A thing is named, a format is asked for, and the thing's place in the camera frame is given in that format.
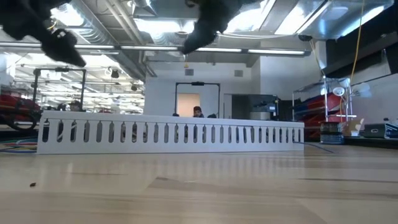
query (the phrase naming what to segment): wooden table surface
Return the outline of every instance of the wooden table surface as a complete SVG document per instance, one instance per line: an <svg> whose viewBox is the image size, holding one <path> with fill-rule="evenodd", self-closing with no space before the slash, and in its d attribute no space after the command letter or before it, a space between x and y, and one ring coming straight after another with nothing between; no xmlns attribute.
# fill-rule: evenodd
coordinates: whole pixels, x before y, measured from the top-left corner
<svg viewBox="0 0 398 224"><path fill-rule="evenodd" d="M398 223L398 151L325 147L0 154L0 223Z"/></svg>

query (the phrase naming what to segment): light wood grain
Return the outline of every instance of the light wood grain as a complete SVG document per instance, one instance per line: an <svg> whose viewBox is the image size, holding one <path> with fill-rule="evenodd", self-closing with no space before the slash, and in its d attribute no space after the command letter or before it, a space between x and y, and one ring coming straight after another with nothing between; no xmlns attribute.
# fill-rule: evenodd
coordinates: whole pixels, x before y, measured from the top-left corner
<svg viewBox="0 0 398 224"><path fill-rule="evenodd" d="M0 223L396 223L398 151L325 147L0 154Z"/></svg>

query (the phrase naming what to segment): air vent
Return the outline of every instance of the air vent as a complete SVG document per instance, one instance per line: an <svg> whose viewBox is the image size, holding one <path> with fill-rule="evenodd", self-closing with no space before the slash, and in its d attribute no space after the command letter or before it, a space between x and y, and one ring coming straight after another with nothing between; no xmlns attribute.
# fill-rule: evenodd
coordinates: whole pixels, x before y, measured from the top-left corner
<svg viewBox="0 0 398 224"><path fill-rule="evenodd" d="M185 69L186 76L193 76L193 69Z"/></svg>
<svg viewBox="0 0 398 224"><path fill-rule="evenodd" d="M243 77L243 70L235 70L235 77Z"/></svg>

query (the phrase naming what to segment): person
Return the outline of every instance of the person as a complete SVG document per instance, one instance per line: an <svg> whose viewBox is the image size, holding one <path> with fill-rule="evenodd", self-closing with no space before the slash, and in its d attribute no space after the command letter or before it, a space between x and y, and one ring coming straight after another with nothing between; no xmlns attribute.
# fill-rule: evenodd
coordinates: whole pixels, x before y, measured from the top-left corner
<svg viewBox="0 0 398 224"><path fill-rule="evenodd" d="M80 111L80 101L78 101L78 100L73 100L70 104L69 104L69 106L70 106L70 111L73 111L73 112L79 112Z"/></svg>
<svg viewBox="0 0 398 224"><path fill-rule="evenodd" d="M196 106L193 108L193 117L194 118L204 118L205 116L201 112L200 106Z"/></svg>

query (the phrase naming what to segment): doorway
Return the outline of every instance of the doorway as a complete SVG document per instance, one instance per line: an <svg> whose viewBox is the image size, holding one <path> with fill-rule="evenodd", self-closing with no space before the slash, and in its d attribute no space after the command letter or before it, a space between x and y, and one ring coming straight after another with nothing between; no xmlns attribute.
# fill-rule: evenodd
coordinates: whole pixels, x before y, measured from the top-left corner
<svg viewBox="0 0 398 224"><path fill-rule="evenodd" d="M181 117L193 116L193 108L200 106L200 95L196 93L179 93L177 95L177 113Z"/></svg>

